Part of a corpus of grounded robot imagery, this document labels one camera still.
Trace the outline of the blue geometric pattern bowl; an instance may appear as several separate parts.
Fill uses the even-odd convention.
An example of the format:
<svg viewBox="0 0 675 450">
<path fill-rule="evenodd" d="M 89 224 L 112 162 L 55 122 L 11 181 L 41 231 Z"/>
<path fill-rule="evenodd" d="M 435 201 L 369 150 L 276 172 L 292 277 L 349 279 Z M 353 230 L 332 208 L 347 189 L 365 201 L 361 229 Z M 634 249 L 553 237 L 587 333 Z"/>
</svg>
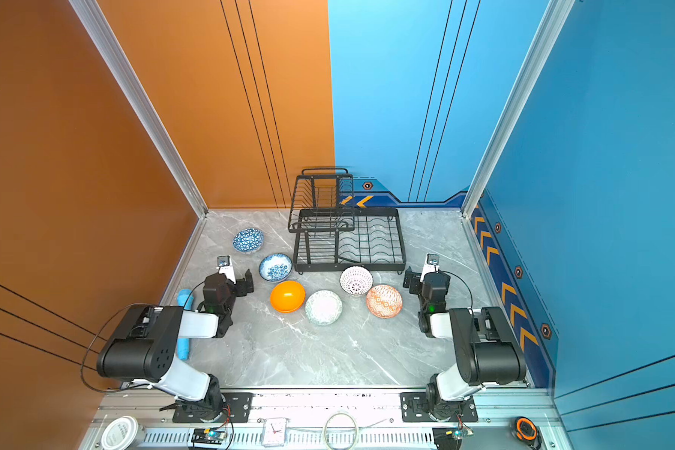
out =
<svg viewBox="0 0 675 450">
<path fill-rule="evenodd" d="M 232 247 L 241 253 L 255 253 L 264 245 L 264 232 L 258 228 L 245 228 L 232 239 Z"/>
</svg>

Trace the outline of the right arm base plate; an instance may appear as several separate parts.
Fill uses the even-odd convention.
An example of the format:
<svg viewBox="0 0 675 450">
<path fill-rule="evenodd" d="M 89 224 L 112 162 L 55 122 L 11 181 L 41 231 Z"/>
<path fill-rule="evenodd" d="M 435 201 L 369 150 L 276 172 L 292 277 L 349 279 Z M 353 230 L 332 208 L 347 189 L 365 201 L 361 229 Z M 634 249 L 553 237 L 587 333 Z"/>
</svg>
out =
<svg viewBox="0 0 675 450">
<path fill-rule="evenodd" d="M 474 398 L 464 401 L 444 401 L 438 399 L 429 402 L 425 392 L 402 392 L 399 394 L 402 421 L 476 423 L 479 421 Z"/>
</svg>

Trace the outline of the black wire dish rack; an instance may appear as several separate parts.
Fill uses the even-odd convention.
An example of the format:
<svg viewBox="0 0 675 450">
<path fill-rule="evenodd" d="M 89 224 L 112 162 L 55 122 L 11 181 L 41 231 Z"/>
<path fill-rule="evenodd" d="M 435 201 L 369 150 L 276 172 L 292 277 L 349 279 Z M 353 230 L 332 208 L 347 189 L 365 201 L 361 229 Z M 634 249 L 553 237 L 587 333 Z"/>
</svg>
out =
<svg viewBox="0 0 675 450">
<path fill-rule="evenodd" d="M 402 273 L 407 264 L 399 210 L 367 206 L 354 177 L 341 167 L 304 169 L 296 176 L 288 231 L 299 274 L 341 272 L 352 266 Z"/>
</svg>

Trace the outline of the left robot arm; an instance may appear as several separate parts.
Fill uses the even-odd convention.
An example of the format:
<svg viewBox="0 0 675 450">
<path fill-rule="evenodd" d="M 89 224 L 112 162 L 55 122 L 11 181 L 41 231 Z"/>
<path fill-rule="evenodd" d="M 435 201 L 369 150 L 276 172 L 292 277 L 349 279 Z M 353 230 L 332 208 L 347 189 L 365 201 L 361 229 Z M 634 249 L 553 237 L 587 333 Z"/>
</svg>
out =
<svg viewBox="0 0 675 450">
<path fill-rule="evenodd" d="M 180 339 L 222 339 L 233 325 L 236 299 L 254 292 L 251 271 L 237 279 L 226 267 L 208 276 L 204 301 L 196 311 L 180 306 L 134 304 L 97 356 L 97 374 L 127 384 L 127 390 L 152 388 L 174 402 L 174 421 L 228 421 L 230 403 L 217 376 L 191 367 L 177 355 Z"/>
</svg>

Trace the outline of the blue floral white bowl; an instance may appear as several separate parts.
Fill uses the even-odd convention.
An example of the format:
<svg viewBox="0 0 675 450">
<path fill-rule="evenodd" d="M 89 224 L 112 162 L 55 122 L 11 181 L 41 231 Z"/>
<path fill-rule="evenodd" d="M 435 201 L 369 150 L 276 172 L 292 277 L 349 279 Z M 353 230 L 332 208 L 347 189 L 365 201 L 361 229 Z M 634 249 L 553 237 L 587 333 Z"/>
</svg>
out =
<svg viewBox="0 0 675 450">
<path fill-rule="evenodd" d="M 269 282 L 283 282 L 293 271 L 292 259 L 283 253 L 273 253 L 264 258 L 259 265 L 259 274 Z"/>
</svg>

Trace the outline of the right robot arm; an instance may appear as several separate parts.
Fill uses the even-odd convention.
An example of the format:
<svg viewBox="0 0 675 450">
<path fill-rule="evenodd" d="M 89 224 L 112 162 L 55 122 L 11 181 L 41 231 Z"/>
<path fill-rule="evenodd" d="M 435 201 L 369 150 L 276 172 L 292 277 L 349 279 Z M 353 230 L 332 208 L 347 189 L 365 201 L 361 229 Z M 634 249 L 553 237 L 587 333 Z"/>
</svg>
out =
<svg viewBox="0 0 675 450">
<path fill-rule="evenodd" d="M 418 274 L 408 268 L 403 286 L 418 297 L 418 326 L 431 339 L 452 342 L 455 363 L 426 386 L 421 409 L 436 421 L 463 419 L 474 394 L 489 384 L 526 378 L 528 367 L 501 307 L 455 307 L 446 303 L 453 276 L 438 268 Z"/>
</svg>

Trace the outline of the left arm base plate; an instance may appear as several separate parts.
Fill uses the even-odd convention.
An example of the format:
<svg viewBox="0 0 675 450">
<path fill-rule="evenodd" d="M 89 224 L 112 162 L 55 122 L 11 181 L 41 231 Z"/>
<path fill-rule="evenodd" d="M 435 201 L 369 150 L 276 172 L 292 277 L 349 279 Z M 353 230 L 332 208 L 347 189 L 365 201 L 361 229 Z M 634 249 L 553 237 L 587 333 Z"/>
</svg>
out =
<svg viewBox="0 0 675 450">
<path fill-rule="evenodd" d="M 221 393 L 221 404 L 218 407 L 207 408 L 196 404 L 180 404 L 174 411 L 172 422 L 187 423 L 215 423 L 222 424 L 227 419 L 230 423 L 247 423 L 254 395 L 251 392 Z"/>
</svg>

